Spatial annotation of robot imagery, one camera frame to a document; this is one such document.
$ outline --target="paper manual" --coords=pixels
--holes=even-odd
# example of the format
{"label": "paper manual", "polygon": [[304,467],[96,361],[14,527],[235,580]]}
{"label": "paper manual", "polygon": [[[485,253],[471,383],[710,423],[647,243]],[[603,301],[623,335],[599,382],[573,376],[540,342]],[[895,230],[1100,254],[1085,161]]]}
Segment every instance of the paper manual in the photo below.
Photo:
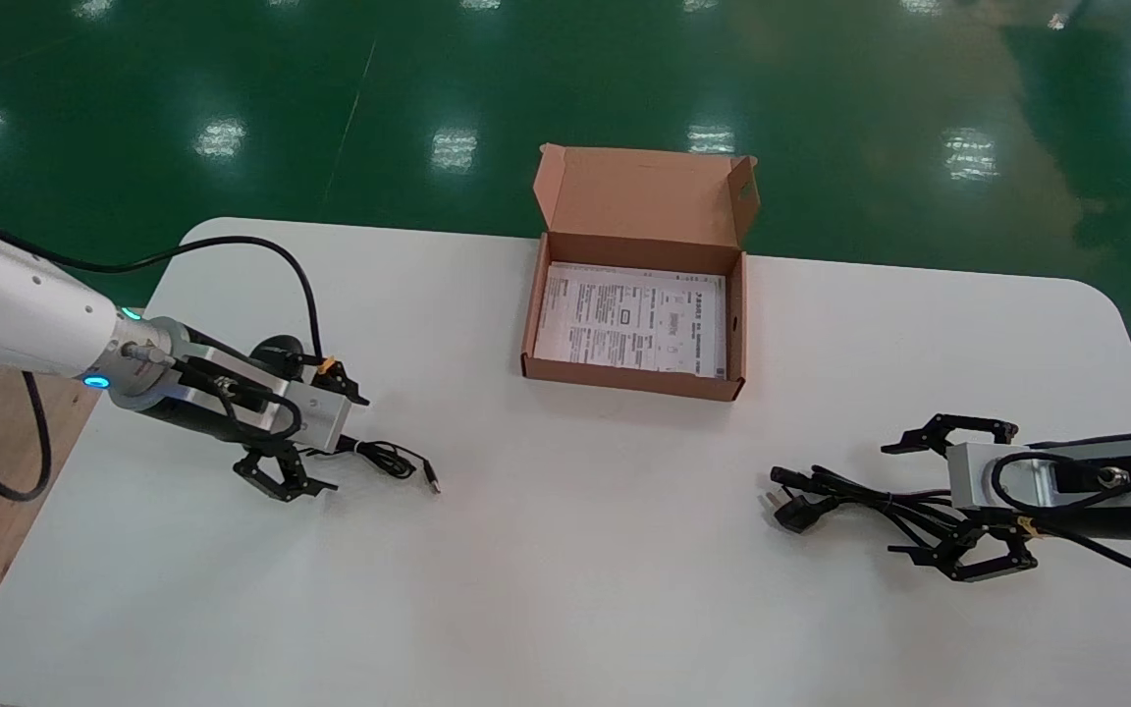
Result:
{"label": "paper manual", "polygon": [[552,264],[535,357],[726,378],[726,277]]}

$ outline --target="box lid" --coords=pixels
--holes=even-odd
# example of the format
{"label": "box lid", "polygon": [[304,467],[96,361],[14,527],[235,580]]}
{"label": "box lid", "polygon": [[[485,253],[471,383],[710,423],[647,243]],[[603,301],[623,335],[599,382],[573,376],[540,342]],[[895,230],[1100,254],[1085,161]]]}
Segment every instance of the box lid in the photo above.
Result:
{"label": "box lid", "polygon": [[549,232],[740,248],[762,200],[753,157],[611,147],[539,148]]}

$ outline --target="green floor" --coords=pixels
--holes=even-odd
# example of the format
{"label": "green floor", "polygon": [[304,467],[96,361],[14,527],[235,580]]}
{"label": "green floor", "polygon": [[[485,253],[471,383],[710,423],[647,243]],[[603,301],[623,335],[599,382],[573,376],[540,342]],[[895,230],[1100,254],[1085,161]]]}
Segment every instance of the green floor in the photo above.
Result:
{"label": "green floor", "polygon": [[1131,331],[1131,0],[1073,6],[0,0],[0,223],[100,260],[219,215],[535,236],[547,140],[751,153],[753,253],[1077,278]]}

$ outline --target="black wire bundle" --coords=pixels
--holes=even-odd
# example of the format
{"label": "black wire bundle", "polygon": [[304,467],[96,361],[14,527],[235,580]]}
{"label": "black wire bundle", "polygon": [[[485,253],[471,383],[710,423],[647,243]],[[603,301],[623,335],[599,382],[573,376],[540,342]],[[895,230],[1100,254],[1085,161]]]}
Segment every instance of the black wire bundle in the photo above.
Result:
{"label": "black wire bundle", "polygon": [[437,477],[435,467],[431,465],[430,459],[423,457],[416,451],[413,451],[413,449],[399,446],[399,443],[386,442],[386,440],[377,440],[377,442],[359,442],[359,440],[351,437],[342,436],[339,438],[338,447],[336,447],[334,451],[309,449],[304,451],[304,454],[309,457],[334,457],[337,456],[337,454],[345,454],[348,451],[359,454],[359,456],[364,457],[365,460],[371,463],[371,465],[377,466],[378,469],[389,475],[389,477],[397,480],[407,480],[413,477],[414,472],[417,471],[417,466],[414,466],[413,460],[408,459],[408,457],[415,457],[421,462],[421,473],[425,475],[426,483],[430,484],[431,491],[434,491],[435,493],[440,492],[439,477]]}
{"label": "black wire bundle", "polygon": [[[910,542],[925,549],[947,538],[952,527],[961,523],[961,518],[942,510],[943,507],[951,506],[947,488],[914,493],[886,493],[862,486],[824,466],[814,465],[811,471],[811,475],[805,475],[783,466],[770,469],[770,480],[784,488],[785,492],[797,489],[822,497],[820,501],[811,502],[804,495],[792,495],[788,492],[791,501],[776,509],[776,519],[791,532],[804,532],[822,515],[839,509],[845,502],[875,510],[897,526],[899,532],[905,533]],[[929,542],[925,535],[933,537],[934,542]]]}

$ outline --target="cardboard box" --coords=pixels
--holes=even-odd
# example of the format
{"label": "cardboard box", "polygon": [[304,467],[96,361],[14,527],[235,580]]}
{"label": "cardboard box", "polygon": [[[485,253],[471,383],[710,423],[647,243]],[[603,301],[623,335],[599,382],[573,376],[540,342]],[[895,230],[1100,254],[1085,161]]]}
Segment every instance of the cardboard box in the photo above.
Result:
{"label": "cardboard box", "polygon": [[[521,338],[521,376],[688,398],[744,388],[744,235],[762,200],[753,157],[544,145],[535,198],[547,223]],[[726,276],[726,379],[535,359],[547,266],[616,265]]]}

